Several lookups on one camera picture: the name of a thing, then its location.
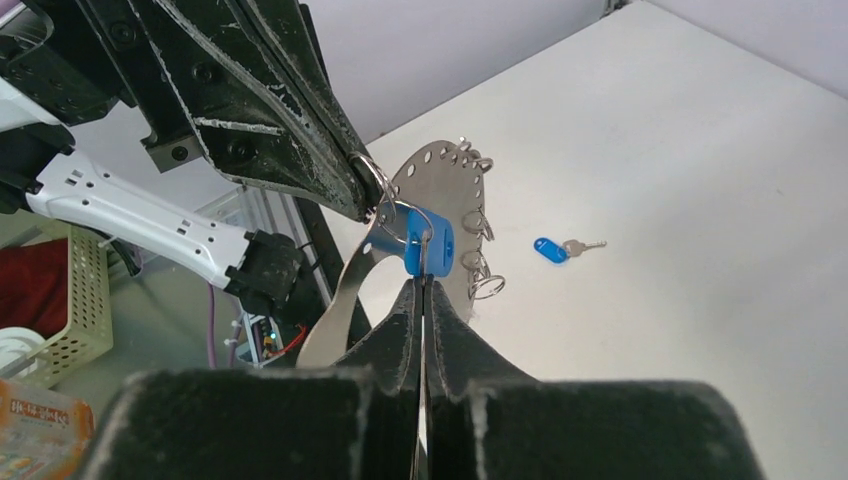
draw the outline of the red cloth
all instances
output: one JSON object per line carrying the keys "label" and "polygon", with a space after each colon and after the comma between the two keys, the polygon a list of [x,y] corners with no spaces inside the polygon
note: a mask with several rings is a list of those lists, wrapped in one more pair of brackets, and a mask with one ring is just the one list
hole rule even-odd
{"label": "red cloth", "polygon": [[0,250],[0,328],[44,338],[68,323],[68,240]]}

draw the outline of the white wall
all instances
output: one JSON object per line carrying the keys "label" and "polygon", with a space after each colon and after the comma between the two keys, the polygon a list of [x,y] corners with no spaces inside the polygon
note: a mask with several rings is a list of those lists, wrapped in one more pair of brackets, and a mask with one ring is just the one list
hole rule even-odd
{"label": "white wall", "polygon": [[651,0],[848,98],[848,0]]}
{"label": "white wall", "polygon": [[330,82],[379,137],[597,21],[606,0],[307,0]]}

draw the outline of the key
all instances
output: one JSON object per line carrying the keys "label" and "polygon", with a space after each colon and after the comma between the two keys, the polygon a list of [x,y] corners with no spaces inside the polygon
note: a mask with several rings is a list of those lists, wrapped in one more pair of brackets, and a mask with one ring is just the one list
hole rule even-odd
{"label": "key", "polygon": [[591,250],[593,248],[602,248],[606,246],[607,242],[583,243],[574,239],[566,240],[562,244],[562,248],[565,250],[566,253],[568,253],[569,258],[579,257],[586,250]]}

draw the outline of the white table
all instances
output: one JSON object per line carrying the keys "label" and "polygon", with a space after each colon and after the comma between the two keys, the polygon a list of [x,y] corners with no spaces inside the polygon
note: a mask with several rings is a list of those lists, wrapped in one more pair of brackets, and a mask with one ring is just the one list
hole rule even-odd
{"label": "white table", "polygon": [[[636,3],[369,146],[467,136],[501,295],[472,326],[550,380],[719,388],[768,478],[848,470],[848,101]],[[364,227],[332,216],[343,256]],[[537,237],[608,240],[557,267]],[[361,292],[383,318],[404,279]]]}

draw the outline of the blue key tag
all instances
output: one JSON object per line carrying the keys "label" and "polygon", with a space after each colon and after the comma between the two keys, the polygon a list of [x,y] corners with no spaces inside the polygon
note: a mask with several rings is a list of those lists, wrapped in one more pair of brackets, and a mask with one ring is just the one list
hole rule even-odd
{"label": "blue key tag", "polygon": [[454,238],[453,226],[441,215],[421,209],[433,224],[433,235],[427,243],[427,258],[424,272],[421,272],[421,238],[430,230],[427,220],[415,209],[409,210],[406,222],[406,249],[403,263],[406,272],[413,277],[433,275],[447,277],[453,267]]}
{"label": "blue key tag", "polygon": [[568,252],[550,238],[536,239],[533,242],[533,248],[554,263],[563,263],[568,260]]}

